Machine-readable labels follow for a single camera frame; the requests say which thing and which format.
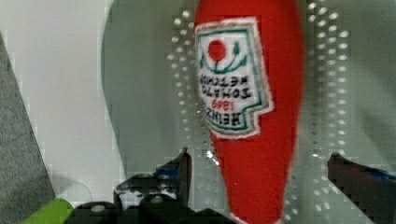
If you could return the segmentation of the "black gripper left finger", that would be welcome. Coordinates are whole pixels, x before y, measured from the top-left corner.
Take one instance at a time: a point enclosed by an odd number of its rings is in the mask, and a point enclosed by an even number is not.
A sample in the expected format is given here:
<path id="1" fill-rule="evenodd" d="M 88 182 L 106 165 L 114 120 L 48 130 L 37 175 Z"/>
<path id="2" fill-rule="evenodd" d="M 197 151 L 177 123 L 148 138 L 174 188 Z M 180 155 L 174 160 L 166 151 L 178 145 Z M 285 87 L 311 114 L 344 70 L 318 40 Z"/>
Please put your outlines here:
<path id="1" fill-rule="evenodd" d="M 188 207 L 191 156 L 186 148 L 151 174 L 134 175 L 113 191 L 113 201 L 84 203 L 64 224 L 233 224 L 205 208 Z"/>

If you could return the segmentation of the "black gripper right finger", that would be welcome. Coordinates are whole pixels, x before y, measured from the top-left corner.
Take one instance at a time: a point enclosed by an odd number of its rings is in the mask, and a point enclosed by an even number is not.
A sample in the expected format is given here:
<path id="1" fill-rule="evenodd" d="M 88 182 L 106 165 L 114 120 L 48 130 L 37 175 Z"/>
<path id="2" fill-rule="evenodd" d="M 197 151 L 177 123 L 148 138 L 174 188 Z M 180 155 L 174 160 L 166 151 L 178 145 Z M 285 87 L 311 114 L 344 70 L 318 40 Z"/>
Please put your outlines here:
<path id="1" fill-rule="evenodd" d="M 333 153 L 328 178 L 374 224 L 395 224 L 396 181 L 388 172 L 361 165 Z"/>

